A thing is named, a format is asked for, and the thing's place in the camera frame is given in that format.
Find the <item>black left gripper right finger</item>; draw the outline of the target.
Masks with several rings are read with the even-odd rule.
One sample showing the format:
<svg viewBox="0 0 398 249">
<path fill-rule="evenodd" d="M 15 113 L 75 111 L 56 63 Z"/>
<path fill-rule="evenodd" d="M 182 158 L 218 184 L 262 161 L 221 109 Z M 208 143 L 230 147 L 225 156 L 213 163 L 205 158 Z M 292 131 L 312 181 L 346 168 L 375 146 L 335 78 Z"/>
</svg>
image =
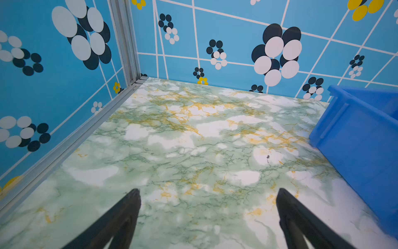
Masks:
<svg viewBox="0 0 398 249">
<path fill-rule="evenodd" d="M 308 243 L 315 249 L 354 248 L 286 189 L 279 189 L 276 205 L 289 249 L 307 249 Z"/>
</svg>

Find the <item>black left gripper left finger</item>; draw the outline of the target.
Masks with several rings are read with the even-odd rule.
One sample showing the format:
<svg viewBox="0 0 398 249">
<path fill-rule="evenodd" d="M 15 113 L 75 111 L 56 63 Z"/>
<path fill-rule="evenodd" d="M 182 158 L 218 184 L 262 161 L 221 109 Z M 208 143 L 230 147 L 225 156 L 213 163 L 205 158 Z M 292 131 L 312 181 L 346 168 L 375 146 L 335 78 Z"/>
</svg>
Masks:
<svg viewBox="0 0 398 249">
<path fill-rule="evenodd" d="M 133 189 L 89 228 L 64 246 L 65 249 L 128 249 L 141 208 L 139 189 Z"/>
</svg>

